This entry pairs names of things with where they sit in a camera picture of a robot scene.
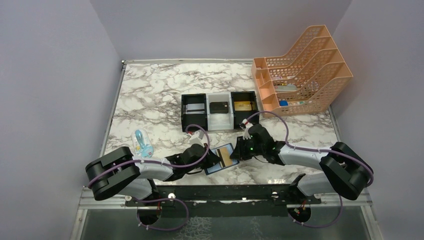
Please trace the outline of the gold credit card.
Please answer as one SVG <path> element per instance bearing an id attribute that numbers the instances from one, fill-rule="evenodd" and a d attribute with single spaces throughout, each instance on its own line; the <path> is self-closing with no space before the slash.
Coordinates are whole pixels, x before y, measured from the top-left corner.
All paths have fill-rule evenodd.
<path id="1" fill-rule="evenodd" d="M 230 158 L 230 153 L 226 147 L 218 148 L 217 153 L 220 157 L 220 165 L 222 168 L 226 168 L 233 165 L 233 160 Z"/>

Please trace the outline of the blue card holder wallet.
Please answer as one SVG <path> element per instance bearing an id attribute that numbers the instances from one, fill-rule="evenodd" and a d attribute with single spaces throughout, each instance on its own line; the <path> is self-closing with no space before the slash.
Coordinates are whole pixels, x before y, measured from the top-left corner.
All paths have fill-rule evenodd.
<path id="1" fill-rule="evenodd" d="M 240 163 L 239 160 L 230 158 L 230 155 L 234 151 L 234 147 L 231 143 L 227 143 L 225 145 L 221 145 L 219 147 L 213 148 L 211 151 L 213 154 L 215 154 L 219 158 L 219 161 L 218 163 L 207 168 L 204 171 L 206 175 L 211 175 L 221 170 L 238 165 Z"/>

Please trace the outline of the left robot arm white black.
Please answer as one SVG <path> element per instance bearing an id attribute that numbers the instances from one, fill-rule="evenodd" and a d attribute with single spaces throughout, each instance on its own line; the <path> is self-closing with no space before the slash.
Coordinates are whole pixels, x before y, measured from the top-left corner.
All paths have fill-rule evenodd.
<path id="1" fill-rule="evenodd" d="M 149 206 L 157 200 L 155 180 L 173 182 L 193 170 L 206 170 L 219 162 L 220 158 L 207 146 L 197 143 L 165 158 L 134 156 L 123 146 L 90 162 L 85 172 L 95 200 L 125 195 Z"/>

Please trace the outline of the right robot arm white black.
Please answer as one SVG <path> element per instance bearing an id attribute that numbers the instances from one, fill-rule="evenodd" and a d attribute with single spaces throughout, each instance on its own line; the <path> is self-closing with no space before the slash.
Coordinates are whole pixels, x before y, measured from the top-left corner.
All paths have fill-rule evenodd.
<path id="1" fill-rule="evenodd" d="M 354 201 L 371 180 L 370 166 L 343 142 L 308 151 L 274 140 L 260 124 L 244 133 L 236 139 L 236 147 L 230 155 L 232 159 L 245 161 L 262 156 L 270 164 L 298 165 L 321 171 L 309 176 L 302 173 L 289 185 L 286 197 L 296 204 L 309 196 L 325 193 L 336 193 Z"/>

